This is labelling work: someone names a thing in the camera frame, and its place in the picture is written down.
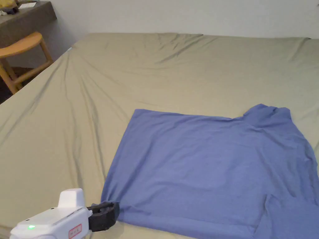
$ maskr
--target sticker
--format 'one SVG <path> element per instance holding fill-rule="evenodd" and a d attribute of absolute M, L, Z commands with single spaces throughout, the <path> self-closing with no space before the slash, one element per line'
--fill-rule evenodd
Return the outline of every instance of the sticker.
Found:
<path fill-rule="evenodd" d="M 75 228 L 71 229 L 69 231 L 69 239 L 75 237 L 77 234 L 79 234 L 82 231 L 82 224 L 77 225 Z"/>

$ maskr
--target desk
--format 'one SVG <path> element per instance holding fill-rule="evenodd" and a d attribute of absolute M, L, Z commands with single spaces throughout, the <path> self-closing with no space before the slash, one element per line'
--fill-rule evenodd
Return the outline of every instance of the desk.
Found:
<path fill-rule="evenodd" d="M 51 2 L 37 2 L 33 8 L 0 16 L 0 48 L 7 47 L 56 20 Z"/>

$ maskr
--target bed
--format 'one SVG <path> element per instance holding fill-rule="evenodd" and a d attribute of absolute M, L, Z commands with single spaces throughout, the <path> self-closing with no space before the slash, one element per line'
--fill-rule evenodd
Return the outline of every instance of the bed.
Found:
<path fill-rule="evenodd" d="M 0 238 L 81 187 L 98 203 L 135 109 L 291 110 L 319 158 L 319 40 L 94 33 L 0 105 Z M 117 223 L 93 238 L 182 238 Z"/>

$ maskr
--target beige bed sheet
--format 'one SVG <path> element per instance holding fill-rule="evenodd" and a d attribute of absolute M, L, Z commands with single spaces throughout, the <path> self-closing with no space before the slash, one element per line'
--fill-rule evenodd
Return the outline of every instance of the beige bed sheet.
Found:
<path fill-rule="evenodd" d="M 136 108 L 225 117 L 288 107 L 319 158 L 319 40 L 86 36 L 0 105 L 0 237 L 81 187 L 98 203 Z M 182 238 L 117 223 L 93 238 Z"/>

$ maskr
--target blue t-shirt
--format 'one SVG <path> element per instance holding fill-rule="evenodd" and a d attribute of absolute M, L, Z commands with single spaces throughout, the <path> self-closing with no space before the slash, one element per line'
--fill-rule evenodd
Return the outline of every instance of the blue t-shirt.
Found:
<path fill-rule="evenodd" d="M 287 108 L 257 105 L 234 119 L 137 109 L 101 200 L 120 202 L 119 220 L 129 224 L 196 238 L 252 238 L 270 230 L 273 205 L 297 199 L 317 208 L 316 169 Z"/>

